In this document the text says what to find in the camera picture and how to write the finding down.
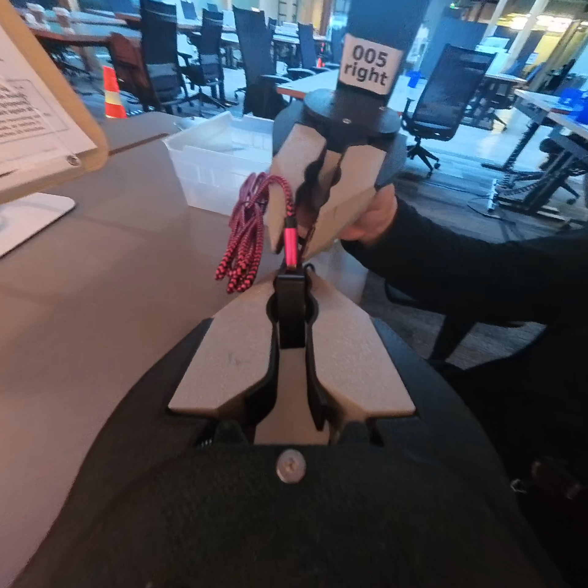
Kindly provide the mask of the row of black office chairs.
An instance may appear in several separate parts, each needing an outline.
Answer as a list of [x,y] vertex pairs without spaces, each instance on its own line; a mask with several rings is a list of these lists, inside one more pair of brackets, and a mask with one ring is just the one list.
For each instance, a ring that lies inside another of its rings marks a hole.
[[[286,76],[276,73],[270,55],[270,31],[261,12],[235,8],[236,31],[243,57],[246,86],[243,115],[274,120],[290,105],[280,86],[335,70],[321,68],[288,68]],[[148,90],[140,98],[144,108],[158,111],[180,111],[181,104],[199,101],[236,114],[235,105],[226,101],[224,68],[220,55],[222,26],[219,21],[204,18],[197,45],[198,59],[178,51],[178,21],[175,5],[155,1],[141,2],[141,56]]]

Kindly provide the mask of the black mesh office chair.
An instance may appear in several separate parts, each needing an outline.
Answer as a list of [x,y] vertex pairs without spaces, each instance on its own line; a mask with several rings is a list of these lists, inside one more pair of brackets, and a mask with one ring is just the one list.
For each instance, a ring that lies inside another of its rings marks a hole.
[[407,99],[401,127],[415,139],[408,147],[407,158],[418,157],[428,167],[428,176],[440,167],[440,161],[422,146],[422,141],[448,142],[455,136],[494,58],[493,54],[447,43],[412,113],[409,107],[413,99]]

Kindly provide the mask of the wooden display board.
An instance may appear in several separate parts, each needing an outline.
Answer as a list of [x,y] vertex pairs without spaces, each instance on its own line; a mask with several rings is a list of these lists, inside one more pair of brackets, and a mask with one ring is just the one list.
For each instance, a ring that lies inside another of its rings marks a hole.
[[96,145],[91,151],[69,156],[64,162],[47,162],[38,169],[28,169],[1,178],[1,204],[37,192],[48,192],[60,183],[77,179],[105,165],[109,146],[99,124],[85,108],[68,81],[52,62],[8,1],[1,1],[1,30],[4,30],[41,77],[73,121]]

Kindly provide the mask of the white table with orange edge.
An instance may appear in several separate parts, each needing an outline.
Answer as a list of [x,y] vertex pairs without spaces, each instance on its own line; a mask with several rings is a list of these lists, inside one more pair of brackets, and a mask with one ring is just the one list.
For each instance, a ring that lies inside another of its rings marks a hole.
[[[317,89],[327,89],[334,91],[336,88],[337,79],[339,76],[338,70],[330,70],[322,72],[310,77],[304,77],[296,81],[290,81],[287,84],[277,86],[278,94],[295,99],[304,99],[306,94]],[[425,79],[419,79],[415,88],[410,88],[408,83],[410,78],[407,76],[400,76],[393,89],[393,92],[388,101],[388,106],[398,112],[404,110],[407,99],[416,100],[420,97],[424,86]]]

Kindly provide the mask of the clear plastic bin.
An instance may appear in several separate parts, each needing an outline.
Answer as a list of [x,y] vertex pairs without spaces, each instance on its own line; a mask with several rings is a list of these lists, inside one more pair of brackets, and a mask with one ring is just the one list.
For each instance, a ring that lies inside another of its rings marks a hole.
[[[203,243],[213,254],[215,279],[225,280],[229,295],[240,295],[302,258],[296,200],[288,184],[270,175],[274,121],[229,113],[186,129],[165,140],[187,204],[211,213],[224,228],[207,229]],[[323,168],[335,173],[340,155],[326,151]],[[268,238],[269,187],[283,188],[286,201],[282,248],[272,252]],[[306,195],[300,188],[297,195]]]

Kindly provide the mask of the person's right forearm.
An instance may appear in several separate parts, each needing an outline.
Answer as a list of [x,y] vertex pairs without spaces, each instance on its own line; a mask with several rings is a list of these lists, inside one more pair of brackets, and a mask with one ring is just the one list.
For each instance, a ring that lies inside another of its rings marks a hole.
[[373,245],[342,241],[365,268],[444,313],[569,325],[587,322],[587,230],[487,242],[461,235],[398,199]]

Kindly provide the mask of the person's dark clothed body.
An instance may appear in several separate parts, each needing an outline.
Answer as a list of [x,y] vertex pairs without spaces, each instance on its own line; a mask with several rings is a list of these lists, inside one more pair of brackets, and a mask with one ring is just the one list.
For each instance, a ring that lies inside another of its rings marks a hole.
[[498,453],[520,510],[571,587],[587,587],[587,320],[503,359],[430,364]]

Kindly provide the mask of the orange traffic cone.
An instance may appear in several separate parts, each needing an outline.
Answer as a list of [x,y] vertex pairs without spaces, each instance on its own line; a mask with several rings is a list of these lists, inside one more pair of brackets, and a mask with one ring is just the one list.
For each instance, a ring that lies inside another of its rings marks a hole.
[[105,96],[105,117],[107,119],[126,119],[126,108],[121,99],[118,78],[113,67],[102,67]]

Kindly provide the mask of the person's right hand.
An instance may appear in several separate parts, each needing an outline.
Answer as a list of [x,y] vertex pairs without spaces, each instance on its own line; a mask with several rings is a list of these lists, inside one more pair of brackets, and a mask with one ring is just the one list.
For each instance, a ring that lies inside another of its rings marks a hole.
[[395,186],[387,185],[377,191],[369,206],[346,227],[339,239],[342,241],[358,242],[363,246],[376,243],[393,224],[398,212],[398,199]]

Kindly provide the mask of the desk with black legs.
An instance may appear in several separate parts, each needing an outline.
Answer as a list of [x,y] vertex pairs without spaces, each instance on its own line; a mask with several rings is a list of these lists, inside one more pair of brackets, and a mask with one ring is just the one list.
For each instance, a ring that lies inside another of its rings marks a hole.
[[[562,230],[576,224],[587,226],[587,219],[566,218],[559,210],[549,205],[559,189],[571,195],[567,206],[578,204],[581,195],[569,185],[569,179],[587,178],[587,124],[579,121],[582,111],[564,114],[556,108],[558,97],[530,91],[515,91],[516,108],[529,117],[527,130],[502,166],[483,164],[483,167],[501,172],[496,209],[504,209],[528,217],[560,222]],[[515,163],[523,150],[542,126],[551,128],[546,138],[548,150],[543,151],[546,159],[536,171],[517,171]],[[487,213],[486,203],[476,210],[484,217],[504,220],[495,212]]]

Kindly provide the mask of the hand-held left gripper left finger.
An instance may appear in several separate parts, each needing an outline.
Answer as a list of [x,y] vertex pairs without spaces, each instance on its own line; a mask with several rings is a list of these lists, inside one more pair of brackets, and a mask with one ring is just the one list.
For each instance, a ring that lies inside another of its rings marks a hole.
[[217,312],[169,401],[172,413],[258,425],[277,396],[275,275]]

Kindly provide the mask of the small blue bin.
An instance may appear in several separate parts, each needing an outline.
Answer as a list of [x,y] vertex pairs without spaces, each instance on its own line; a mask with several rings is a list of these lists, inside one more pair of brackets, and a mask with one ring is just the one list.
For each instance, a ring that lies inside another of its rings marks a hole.
[[581,111],[587,99],[587,90],[582,88],[564,88],[557,99],[556,108],[564,114]]

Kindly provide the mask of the black USB hub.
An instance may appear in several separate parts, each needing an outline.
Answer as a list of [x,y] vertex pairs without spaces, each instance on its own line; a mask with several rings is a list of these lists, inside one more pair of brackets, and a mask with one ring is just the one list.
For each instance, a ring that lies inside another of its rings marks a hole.
[[302,268],[286,268],[275,282],[276,322],[281,349],[304,349],[306,342],[306,277]]

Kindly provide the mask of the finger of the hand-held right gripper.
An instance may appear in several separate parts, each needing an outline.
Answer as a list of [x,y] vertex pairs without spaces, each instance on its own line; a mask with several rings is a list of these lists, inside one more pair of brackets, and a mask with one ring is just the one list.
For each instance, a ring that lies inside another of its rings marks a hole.
[[306,237],[303,259],[329,249],[368,207],[376,193],[376,179],[385,158],[386,151],[375,146],[349,146],[339,162],[339,181],[330,188],[326,203]]
[[[270,175],[285,180],[295,201],[300,188],[312,187],[317,181],[326,155],[326,139],[309,126],[294,125],[272,158]],[[268,238],[273,253],[282,248],[286,201],[283,188],[274,183],[269,187]]]

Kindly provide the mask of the white stand base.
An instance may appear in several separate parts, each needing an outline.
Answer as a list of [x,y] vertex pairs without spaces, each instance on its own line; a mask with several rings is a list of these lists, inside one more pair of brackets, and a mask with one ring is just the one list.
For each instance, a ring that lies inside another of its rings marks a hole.
[[34,193],[1,205],[1,258],[76,207],[69,197]]

